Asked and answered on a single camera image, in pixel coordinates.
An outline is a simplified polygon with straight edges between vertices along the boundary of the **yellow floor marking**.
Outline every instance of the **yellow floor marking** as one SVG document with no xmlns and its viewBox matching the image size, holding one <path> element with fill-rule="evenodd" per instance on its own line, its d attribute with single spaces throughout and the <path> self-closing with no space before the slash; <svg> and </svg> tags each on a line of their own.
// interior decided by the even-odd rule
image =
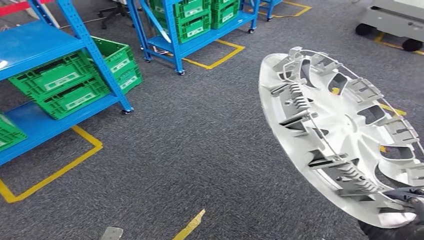
<svg viewBox="0 0 424 240">
<path fill-rule="evenodd" d="M 386 45 L 388 47 L 392 47 L 392 48 L 395 48 L 395 49 L 403 49 L 402 46 L 383 41 L 383 37 L 384 37 L 385 34 L 386 34 L 385 32 L 380 32 L 380 34 L 377 37 L 374 38 L 374 42 L 378 43 L 378 44 L 383 44 L 383 45 Z M 420 50 L 414 51 L 414 53 L 419 54 L 419 55 L 424 55 L 424 51 L 420 51 Z"/>
<path fill-rule="evenodd" d="M 331 93 L 332 93 L 332 94 L 335 94 L 335 95 L 339 95 L 339 93 L 340 93 L 340 88 L 338 88 L 338 87 L 333 87 L 333 88 L 331 89 Z"/>
<path fill-rule="evenodd" d="M 384 146 L 380 146 L 380 152 L 387 153 L 387 149 Z"/>
<path fill-rule="evenodd" d="M 382 107 L 382 108 L 383 108 L 383 109 L 385 109 L 385 110 L 392 111 L 392 109 L 391 109 L 389 106 L 387 106 L 386 104 L 380 103 L 380 107 Z M 396 113 L 397 113 L 397 114 L 399 114 L 399 115 L 401 115 L 401 116 L 406 116 L 406 114 L 407 114 L 407 112 L 406 112 L 406 111 L 399 110 L 399 109 L 396 109 L 396 108 L 393 108 L 393 109 L 396 111 Z"/>
<path fill-rule="evenodd" d="M 201 210 L 188 224 L 181 230 L 172 240 L 183 240 L 185 239 L 199 224 L 202 222 L 202 216 L 205 214 L 205 210 Z"/>
<path fill-rule="evenodd" d="M 307 6 L 307 5 L 303 5 L 303 4 L 299 4 L 299 3 L 291 2 L 291 1 L 283 1 L 282 3 L 283 4 L 293 5 L 293 6 L 296 6 L 296 7 L 301 7 L 303 9 L 301 11 L 299 11 L 298 13 L 294 14 L 294 15 L 275 15 L 275 14 L 272 14 L 272 17 L 273 18 L 299 17 L 300 15 L 306 13 L 307 11 L 309 11 L 312 8 L 311 6 Z M 265 4 L 267 4 L 267 3 L 266 2 L 262 2 L 260 4 L 260 6 L 264 6 Z M 260 15 L 267 16 L 267 13 L 266 12 L 259 11 L 258 13 Z"/>
<path fill-rule="evenodd" d="M 63 174 L 65 174 L 67 171 L 71 170 L 72 168 L 76 167 L 78 164 L 82 163 L 84 160 L 88 159 L 98 151 L 100 151 L 103 148 L 103 144 L 101 141 L 94 138 L 92 135 L 90 135 L 88 132 L 86 132 L 84 129 L 80 128 L 79 126 L 75 125 L 72 127 L 72 129 L 81 135 L 84 139 L 86 139 L 89 143 L 91 143 L 94 148 L 89 150 L 88 152 L 84 153 L 68 165 L 64 166 L 59 171 L 53 173 L 52 175 L 48 176 L 46 179 L 40 181 L 39 183 L 35 184 L 34 186 L 30 187 L 28 190 L 24 191 L 18 196 L 15 196 L 12 191 L 5 185 L 5 183 L 0 179 L 0 194 L 3 196 L 3 198 L 8 203 L 15 203 L 21 200 L 26 199 L 36 191 L 40 190 L 41 188 L 45 187 L 47 184 L 53 182 Z"/>
<path fill-rule="evenodd" d="M 227 61 L 228 59 L 232 58 L 234 55 L 238 54 L 243 49 L 245 49 L 245 46 L 240 46 L 240 45 L 237 45 L 237 44 L 234 44 L 234 43 L 231 43 L 231 42 L 227 42 L 227 41 L 223 41 L 223 40 L 220 40 L 220 39 L 217 39 L 215 41 L 218 42 L 218 43 L 220 43 L 220 44 L 224 44 L 224 45 L 233 47 L 233 48 L 235 48 L 235 50 L 232 51 L 232 52 L 230 52 L 229 54 L 227 54 L 223 58 L 219 59 L 218 61 L 212 63 L 211 65 L 206 65 L 206 64 L 203 64 L 203 63 L 200 63 L 200 62 L 197 62 L 197 61 L 194 61 L 194 60 L 185 58 L 185 57 L 183 57 L 182 60 L 184 60 L 186 62 L 189 62 L 191 64 L 194 64 L 194 65 L 197 65 L 199 67 L 202 67 L 202 68 L 211 70 L 211 69 L 215 68 L 216 66 L 222 64 L 223 62 Z"/>
</svg>

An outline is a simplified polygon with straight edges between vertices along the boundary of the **black glove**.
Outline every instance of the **black glove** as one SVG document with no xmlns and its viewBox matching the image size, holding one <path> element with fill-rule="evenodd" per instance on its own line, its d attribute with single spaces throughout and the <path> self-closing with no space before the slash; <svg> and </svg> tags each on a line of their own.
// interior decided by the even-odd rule
<svg viewBox="0 0 424 240">
<path fill-rule="evenodd" d="M 418 219 L 399 228 L 379 228 L 359 220 L 358 223 L 369 240 L 424 240 L 424 222 Z"/>
</svg>

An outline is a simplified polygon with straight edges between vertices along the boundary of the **cart wheel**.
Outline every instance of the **cart wheel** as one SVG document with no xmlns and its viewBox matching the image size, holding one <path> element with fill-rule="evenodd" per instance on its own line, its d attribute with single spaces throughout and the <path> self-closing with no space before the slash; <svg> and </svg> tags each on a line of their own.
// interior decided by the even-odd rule
<svg viewBox="0 0 424 240">
<path fill-rule="evenodd" d="M 131 110 L 131 111 L 122 110 L 122 115 L 129 115 L 129 114 L 132 114 L 133 112 L 134 110 Z"/>
<path fill-rule="evenodd" d="M 423 42 L 422 41 L 418 41 L 418 40 L 411 39 L 411 38 L 407 39 L 402 44 L 403 50 L 408 51 L 408 52 L 418 51 L 422 47 L 423 47 Z"/>
<path fill-rule="evenodd" d="M 366 35 L 370 34 L 373 31 L 373 29 L 374 29 L 373 26 L 370 26 L 370 25 L 365 24 L 365 23 L 361 23 L 358 26 L 356 26 L 355 32 L 359 36 L 366 36 Z"/>
</svg>

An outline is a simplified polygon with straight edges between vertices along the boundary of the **green plastic crate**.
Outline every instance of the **green plastic crate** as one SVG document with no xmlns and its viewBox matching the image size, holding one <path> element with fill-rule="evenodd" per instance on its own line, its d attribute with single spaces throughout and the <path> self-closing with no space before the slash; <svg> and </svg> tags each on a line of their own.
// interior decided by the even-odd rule
<svg viewBox="0 0 424 240">
<path fill-rule="evenodd" d="M 44 100 L 97 75 L 82 51 L 35 67 L 9 78 L 9 81 L 32 99 Z"/>
<path fill-rule="evenodd" d="M 27 138 L 4 114 L 0 113 L 0 152 Z"/>
<path fill-rule="evenodd" d="M 115 79 L 137 66 L 129 45 L 95 36 L 92 39 Z"/>
<path fill-rule="evenodd" d="M 173 13 L 175 20 L 189 21 L 186 18 L 198 15 L 203 11 L 210 10 L 212 0 L 183 0 L 173 5 Z M 149 0 L 153 14 L 157 18 L 165 18 L 165 10 L 162 0 Z"/>
<path fill-rule="evenodd" d="M 108 93 L 110 93 L 108 86 L 98 75 L 44 101 L 36 102 L 51 117 L 59 120 Z"/>
<path fill-rule="evenodd" d="M 118 85 L 124 94 L 143 82 L 143 76 L 138 67 L 125 72 L 117 79 Z"/>
<path fill-rule="evenodd" d="M 167 20 L 164 18 L 157 18 L 157 20 L 163 30 L 168 34 Z M 211 30 L 211 12 L 209 10 L 205 11 L 201 16 L 187 22 L 176 22 L 175 28 L 178 35 L 178 42 L 183 44 Z"/>
<path fill-rule="evenodd" d="M 212 28 L 219 29 L 239 14 L 240 2 L 238 0 L 229 1 L 222 5 L 212 7 Z"/>
</svg>

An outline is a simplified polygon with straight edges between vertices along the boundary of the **blue metal shelf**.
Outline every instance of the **blue metal shelf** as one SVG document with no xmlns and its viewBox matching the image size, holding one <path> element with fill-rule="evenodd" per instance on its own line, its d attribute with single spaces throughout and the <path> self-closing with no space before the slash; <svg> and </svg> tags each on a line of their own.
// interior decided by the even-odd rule
<svg viewBox="0 0 424 240">
<path fill-rule="evenodd" d="M 28 138 L 0 151 L 0 165 L 115 103 L 120 103 L 126 112 L 133 110 L 71 0 L 56 0 L 55 2 L 69 23 L 74 36 L 55 28 L 38 0 L 27 0 L 27 2 L 40 20 L 0 32 L 0 81 L 64 55 L 85 49 L 108 84 L 111 94 L 60 120 L 51 118 L 34 102 L 26 103 L 7 112 L 6 115 Z"/>
<path fill-rule="evenodd" d="M 6 62 L 0 81 L 83 47 L 82 40 L 41 20 L 0 31 L 0 62 Z"/>
<path fill-rule="evenodd" d="M 118 97 L 109 94 L 60 120 L 54 120 L 34 102 L 28 102 L 7 112 L 6 115 L 28 135 L 28 138 L 0 151 L 0 165 L 35 148 L 40 143 L 55 137 L 118 101 Z"/>
<path fill-rule="evenodd" d="M 250 12 L 239 11 L 239 14 L 236 18 L 229 21 L 227 24 L 225 24 L 221 28 L 211 29 L 205 34 L 202 34 L 183 44 L 179 44 L 180 56 L 184 58 L 196 52 L 197 50 L 215 41 L 215 39 L 219 39 L 225 36 L 226 34 L 232 32 L 233 30 L 245 25 L 247 22 L 251 21 L 255 17 L 256 16 Z M 169 42 L 167 42 L 165 38 L 163 38 L 162 36 L 152 37 L 148 39 L 147 42 L 163 50 L 173 52 L 172 45 Z"/>
<path fill-rule="evenodd" d="M 179 44 L 177 30 L 175 26 L 175 18 L 174 18 L 174 8 L 173 4 L 180 2 L 181 0 L 162 0 L 163 11 L 166 17 L 166 23 L 168 26 L 169 34 L 165 33 L 161 25 L 159 24 L 156 17 L 153 15 L 149 6 L 146 3 L 146 0 L 138 0 L 147 17 L 151 21 L 151 23 L 157 28 L 157 30 L 161 33 L 156 37 L 152 37 L 147 39 L 146 32 L 143 29 L 143 25 L 140 19 L 140 16 L 137 11 L 137 7 L 135 4 L 136 0 L 127 0 L 128 8 L 130 11 L 130 15 L 132 21 L 134 22 L 135 31 L 137 33 L 138 39 L 140 41 L 141 47 L 144 49 L 144 59 L 149 62 L 152 60 L 152 55 L 165 59 L 175 64 L 175 70 L 183 75 L 185 73 L 183 69 L 183 58 L 189 54 L 194 53 L 195 51 L 203 48 L 204 46 L 212 43 L 216 39 L 223 37 L 224 35 L 230 33 L 231 31 L 241 27 L 242 25 L 251 22 L 249 33 L 252 33 L 254 29 L 256 29 L 256 21 L 258 17 L 260 0 L 252 0 L 253 11 L 245 12 L 243 10 L 242 2 L 240 1 L 240 11 L 238 16 L 222 26 L 219 29 L 211 29 L 209 32 L 204 33 L 192 40 L 189 40 L 183 44 Z M 168 52 L 173 53 L 173 56 L 160 55 L 155 51 L 150 49 L 150 46 L 155 46 L 160 49 L 166 50 Z"/>
</svg>

